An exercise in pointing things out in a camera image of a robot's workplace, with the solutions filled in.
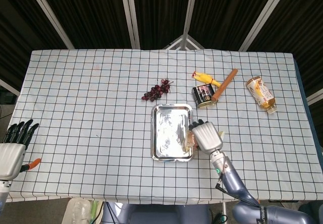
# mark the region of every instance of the grapes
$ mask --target grapes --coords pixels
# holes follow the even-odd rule
[[[170,91],[171,83],[172,82],[170,82],[169,79],[162,79],[161,86],[156,84],[149,92],[145,93],[141,99],[153,102],[154,100],[161,98],[164,93],[168,93]]]

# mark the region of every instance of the honey bottle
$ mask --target honey bottle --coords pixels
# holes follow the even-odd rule
[[[248,80],[246,86],[250,90],[252,96],[256,99],[259,106],[266,109],[268,114],[272,114],[277,111],[275,98],[265,86],[260,76]]]

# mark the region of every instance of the orange object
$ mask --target orange object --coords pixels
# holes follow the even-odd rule
[[[227,78],[225,79],[225,81],[221,84],[221,86],[217,89],[217,91],[212,96],[211,99],[213,101],[218,101],[219,100],[220,95],[223,93],[223,91],[226,89],[226,87],[232,81],[232,79],[234,78],[234,76],[236,76],[237,72],[238,72],[237,69],[233,69],[231,71],[231,73],[227,76]]]
[[[34,162],[29,163],[29,170],[33,169],[41,162],[41,158],[37,158]]]

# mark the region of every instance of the yellow toy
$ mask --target yellow toy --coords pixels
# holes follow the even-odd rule
[[[195,78],[198,81],[201,81],[201,82],[205,83],[205,84],[214,84],[217,87],[221,86],[221,84],[218,81],[213,79],[208,74],[198,73],[198,72],[194,71],[194,73],[192,74],[192,77]]]

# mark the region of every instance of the metal tray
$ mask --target metal tray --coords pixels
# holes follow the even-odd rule
[[[157,161],[189,161],[193,150],[185,152],[185,136],[192,123],[192,107],[187,104],[158,104],[151,110],[151,157]]]

